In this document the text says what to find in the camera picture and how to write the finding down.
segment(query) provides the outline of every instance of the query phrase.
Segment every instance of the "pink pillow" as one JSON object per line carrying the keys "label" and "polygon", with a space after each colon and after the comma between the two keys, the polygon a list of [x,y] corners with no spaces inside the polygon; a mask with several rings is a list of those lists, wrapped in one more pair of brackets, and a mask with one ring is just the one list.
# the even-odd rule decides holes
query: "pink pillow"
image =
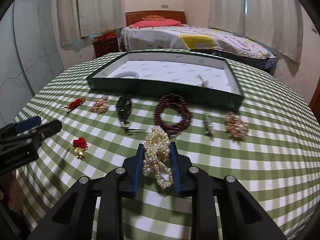
{"label": "pink pillow", "polygon": [[184,27],[184,25],[181,24],[181,22],[179,22],[179,21],[172,20],[172,19],[165,19],[163,21],[140,21],[140,22],[137,22],[135,24],[130,25],[130,28],[140,29],[140,28],[147,28],[147,27],[164,27],[164,26]]}

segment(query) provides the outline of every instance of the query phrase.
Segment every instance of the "dark red beaded bracelet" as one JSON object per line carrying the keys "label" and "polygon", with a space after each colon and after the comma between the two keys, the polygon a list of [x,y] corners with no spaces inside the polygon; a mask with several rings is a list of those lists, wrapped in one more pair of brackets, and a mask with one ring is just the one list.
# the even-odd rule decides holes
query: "dark red beaded bracelet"
{"label": "dark red beaded bracelet", "polygon": [[[161,119],[161,113],[167,108],[172,108],[181,115],[182,120],[173,125],[167,125]],[[187,104],[179,95],[170,94],[160,99],[155,109],[155,124],[160,126],[168,136],[176,135],[187,129],[191,123],[192,113],[189,112]]]}

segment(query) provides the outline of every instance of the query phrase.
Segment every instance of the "wooden nightstand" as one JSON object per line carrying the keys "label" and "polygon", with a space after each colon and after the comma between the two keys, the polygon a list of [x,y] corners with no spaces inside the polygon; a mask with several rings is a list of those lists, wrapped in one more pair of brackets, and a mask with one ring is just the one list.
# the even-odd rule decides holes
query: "wooden nightstand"
{"label": "wooden nightstand", "polygon": [[92,43],[96,57],[101,57],[111,52],[119,52],[118,38],[114,37],[104,41],[96,41]]}

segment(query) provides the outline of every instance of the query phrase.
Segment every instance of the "silver bolt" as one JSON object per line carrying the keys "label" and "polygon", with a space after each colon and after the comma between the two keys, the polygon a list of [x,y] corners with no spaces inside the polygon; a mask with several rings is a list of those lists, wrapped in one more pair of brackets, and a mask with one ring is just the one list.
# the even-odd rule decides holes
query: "silver bolt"
{"label": "silver bolt", "polygon": [[226,177],[226,180],[227,182],[234,183],[236,181],[236,178],[234,176],[229,175]]}
{"label": "silver bolt", "polygon": [[89,181],[88,177],[81,177],[81,178],[79,179],[79,182],[80,182],[81,184],[86,184],[88,181]]}
{"label": "silver bolt", "polygon": [[198,169],[197,167],[192,166],[192,167],[189,168],[189,171],[190,171],[191,173],[198,173],[198,172],[199,172],[199,169]]}
{"label": "silver bolt", "polygon": [[125,168],[123,168],[123,167],[117,168],[117,169],[116,169],[116,173],[118,173],[118,174],[123,174],[123,173],[125,173]]}

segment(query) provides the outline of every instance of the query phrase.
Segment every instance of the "tiled wall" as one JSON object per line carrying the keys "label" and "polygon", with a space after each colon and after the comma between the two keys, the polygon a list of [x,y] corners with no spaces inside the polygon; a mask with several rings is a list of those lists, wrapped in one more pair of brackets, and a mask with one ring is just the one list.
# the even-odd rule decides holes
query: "tiled wall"
{"label": "tiled wall", "polygon": [[273,76],[297,91],[309,104],[320,77],[320,36],[312,31],[313,23],[302,8],[303,46],[301,62],[297,64],[280,57]]}

